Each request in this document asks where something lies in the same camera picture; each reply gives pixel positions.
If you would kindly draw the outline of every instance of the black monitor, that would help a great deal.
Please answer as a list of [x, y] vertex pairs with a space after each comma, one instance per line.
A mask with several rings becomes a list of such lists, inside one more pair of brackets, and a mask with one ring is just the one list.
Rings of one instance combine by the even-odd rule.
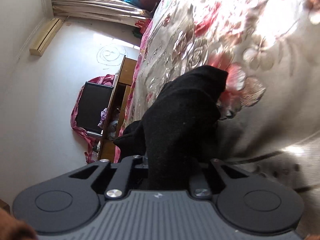
[[113, 87], [86, 82], [78, 104], [76, 122], [87, 131], [101, 133], [101, 111], [108, 107]]

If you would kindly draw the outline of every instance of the round pad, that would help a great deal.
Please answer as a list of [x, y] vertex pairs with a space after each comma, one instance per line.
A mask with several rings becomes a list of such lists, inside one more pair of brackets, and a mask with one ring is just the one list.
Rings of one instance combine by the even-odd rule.
[[66, 209], [72, 203], [72, 196], [64, 191], [48, 191], [36, 198], [36, 205], [43, 211], [58, 212]]
[[258, 234], [294, 229], [303, 202], [292, 189], [260, 176], [231, 179], [217, 199], [220, 214], [240, 230]]
[[272, 211], [281, 204], [281, 199], [270, 191], [255, 190], [244, 196], [247, 207], [256, 211]]
[[85, 224], [99, 206], [90, 183], [62, 176], [22, 191], [12, 210], [17, 219], [46, 235], [68, 232]]

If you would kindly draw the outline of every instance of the curtain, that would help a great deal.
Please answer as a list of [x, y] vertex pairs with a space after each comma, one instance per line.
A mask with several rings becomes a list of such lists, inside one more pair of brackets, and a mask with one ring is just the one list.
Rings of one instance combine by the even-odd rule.
[[118, 22], [131, 26], [151, 18], [146, 10], [120, 0], [52, 0], [57, 16], [74, 16]]

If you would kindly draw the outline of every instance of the metal screw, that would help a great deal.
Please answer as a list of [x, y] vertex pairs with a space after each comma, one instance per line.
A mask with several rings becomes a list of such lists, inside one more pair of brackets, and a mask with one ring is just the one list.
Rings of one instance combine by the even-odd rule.
[[195, 195], [197, 197], [207, 197], [210, 195], [210, 191], [206, 188], [198, 188], [195, 190]]
[[111, 190], [108, 190], [106, 194], [108, 197], [115, 198], [115, 197], [120, 197], [122, 195], [122, 191], [119, 189], [111, 189]]

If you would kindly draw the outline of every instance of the floor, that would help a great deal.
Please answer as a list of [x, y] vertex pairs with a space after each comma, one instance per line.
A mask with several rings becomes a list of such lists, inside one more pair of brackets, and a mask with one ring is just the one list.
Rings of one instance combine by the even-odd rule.
[[70, 127], [84, 83], [137, 59], [133, 27], [70, 18], [42, 57], [26, 50], [0, 104], [0, 199], [85, 165], [86, 143]]

